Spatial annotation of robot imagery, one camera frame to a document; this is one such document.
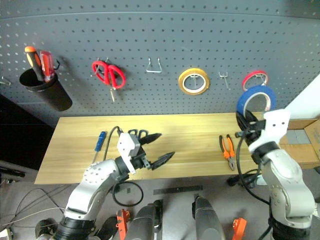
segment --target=orange pliers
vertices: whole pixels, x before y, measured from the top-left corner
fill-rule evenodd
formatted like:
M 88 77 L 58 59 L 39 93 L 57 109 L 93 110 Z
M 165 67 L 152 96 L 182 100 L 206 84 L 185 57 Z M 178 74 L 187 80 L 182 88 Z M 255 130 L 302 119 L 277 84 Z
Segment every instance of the orange pliers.
M 228 160 L 230 169 L 234 171 L 236 169 L 236 164 L 234 159 L 234 157 L 236 156 L 234 151 L 234 144 L 229 134 L 226 135 L 226 139 L 228 140 L 228 143 L 229 143 L 230 152 L 228 152 L 225 147 L 225 142 L 222 135 L 219 136 L 220 148 L 221 148 L 221 151 L 223 152 L 224 158 Z

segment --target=scissors blade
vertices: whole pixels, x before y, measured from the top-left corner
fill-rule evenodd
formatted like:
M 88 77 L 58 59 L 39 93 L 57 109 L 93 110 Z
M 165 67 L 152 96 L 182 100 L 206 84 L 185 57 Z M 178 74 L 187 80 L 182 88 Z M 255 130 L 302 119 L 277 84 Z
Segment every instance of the scissors blade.
M 114 95 L 114 88 L 113 87 L 110 87 L 110 94 L 111 94 L 112 102 L 115 102 L 115 95 Z

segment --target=yellow tape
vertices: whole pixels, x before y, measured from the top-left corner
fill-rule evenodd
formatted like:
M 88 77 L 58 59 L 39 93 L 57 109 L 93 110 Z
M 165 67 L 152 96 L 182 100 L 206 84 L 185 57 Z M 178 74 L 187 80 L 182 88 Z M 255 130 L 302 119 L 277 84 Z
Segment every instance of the yellow tape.
M 203 85 L 201 87 L 199 87 L 198 89 L 189 89 L 185 86 L 185 81 L 188 77 L 191 76 L 199 76 L 203 79 Z M 183 73 L 181 73 L 181 75 L 178 78 L 178 85 L 181 89 L 182 92 L 189 94 L 189 95 L 198 95 L 198 94 L 202 94 L 203 92 L 205 92 L 210 85 L 210 79 L 208 77 L 208 75 L 206 74 L 205 71 L 203 71 L 200 68 L 189 68 L 187 70 L 185 70 Z

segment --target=blue screwdriver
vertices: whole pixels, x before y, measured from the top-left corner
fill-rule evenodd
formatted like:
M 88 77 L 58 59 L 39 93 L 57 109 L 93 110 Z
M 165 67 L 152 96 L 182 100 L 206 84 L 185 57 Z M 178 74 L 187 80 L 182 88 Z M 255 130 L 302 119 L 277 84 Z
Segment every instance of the blue screwdriver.
M 98 141 L 96 142 L 96 146 L 95 146 L 95 155 L 94 155 L 94 158 L 93 158 L 93 162 L 94 163 L 96 161 L 96 158 L 98 156 L 98 152 L 101 150 L 102 148 L 102 145 L 104 144 L 104 141 L 106 139 L 106 136 L 107 136 L 107 132 L 106 131 L 102 131 L 98 137 Z

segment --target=wooden table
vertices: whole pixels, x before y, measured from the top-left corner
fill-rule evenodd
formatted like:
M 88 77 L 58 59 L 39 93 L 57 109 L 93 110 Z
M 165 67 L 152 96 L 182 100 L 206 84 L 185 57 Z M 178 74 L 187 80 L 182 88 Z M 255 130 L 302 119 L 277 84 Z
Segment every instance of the wooden table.
M 240 130 L 235 113 L 61 117 L 35 184 L 79 183 L 84 170 L 93 161 L 100 132 L 110 131 L 114 126 L 120 126 L 124 131 L 145 129 L 150 134 L 162 133 L 156 141 L 143 146 L 151 162 L 175 151 L 165 165 L 154 171 L 139 169 L 131 179 L 238 174 L 236 170 L 230 170 L 219 146 L 219 135 L 230 134 L 232 137 Z M 239 139 L 233 137 L 232 140 L 236 148 Z M 119 156 L 117 141 L 115 133 L 107 158 Z M 97 161 L 103 158 L 105 144 L 106 141 Z M 282 147 L 288 151 L 293 149 L 289 144 Z M 300 158 L 296 161 L 302 167 L 312 168 L 320 164 L 318 158 Z M 246 144 L 241 147 L 240 159 L 243 172 L 256 168 Z

